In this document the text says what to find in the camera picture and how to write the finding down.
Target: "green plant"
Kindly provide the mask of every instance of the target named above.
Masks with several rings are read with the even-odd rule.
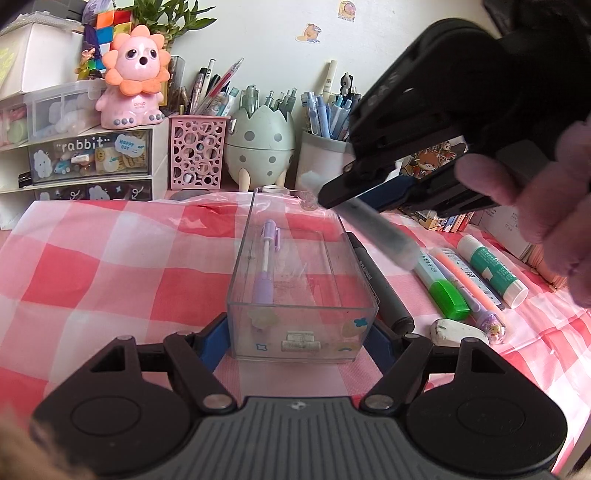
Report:
[[[166,39],[166,48],[170,49],[174,41],[190,30],[201,30],[214,23],[216,18],[197,18],[212,8],[199,10],[199,2],[195,0],[193,8],[189,8],[188,0],[134,0],[129,7],[134,16],[134,24],[146,25],[152,33],[161,33]]]

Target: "red and white checkered tablecloth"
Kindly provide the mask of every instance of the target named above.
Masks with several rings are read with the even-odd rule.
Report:
[[[114,337],[157,343],[224,312],[250,201],[247,193],[216,193],[184,203],[35,202],[0,251],[0,403],[30,414]],[[422,247],[455,248],[461,238],[385,215]],[[496,350],[564,411],[569,433],[559,469],[591,408],[591,316],[491,237],[472,226],[465,233],[530,289],[522,306],[505,311],[508,341]],[[440,313],[426,289],[356,234],[413,315],[415,331],[428,336]],[[334,365],[226,357],[216,375],[237,398],[361,395],[380,378],[365,351]],[[430,386],[449,377],[433,376]]]

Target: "lion figurine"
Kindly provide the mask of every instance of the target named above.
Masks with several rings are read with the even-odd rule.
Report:
[[[131,35],[115,36],[111,51],[103,55],[107,68],[107,90],[96,103],[103,128],[120,130],[137,125],[159,124],[164,114],[162,82],[170,79],[170,53],[163,50],[164,36],[150,35],[139,25]]]

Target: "beige leg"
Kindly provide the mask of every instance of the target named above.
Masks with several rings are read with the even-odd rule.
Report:
[[[287,170],[284,170],[283,173],[281,175],[279,175],[279,178],[275,182],[275,185],[277,185],[278,187],[284,187],[286,175],[287,175]]]
[[[238,191],[239,192],[248,192],[248,189],[251,187],[251,176],[247,172],[245,168],[241,168],[240,172],[238,172]]]

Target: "green highlighter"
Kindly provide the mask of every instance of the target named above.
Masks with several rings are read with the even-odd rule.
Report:
[[[465,320],[470,315],[470,307],[460,292],[443,276],[427,254],[421,252],[414,272],[425,284],[445,318]]]

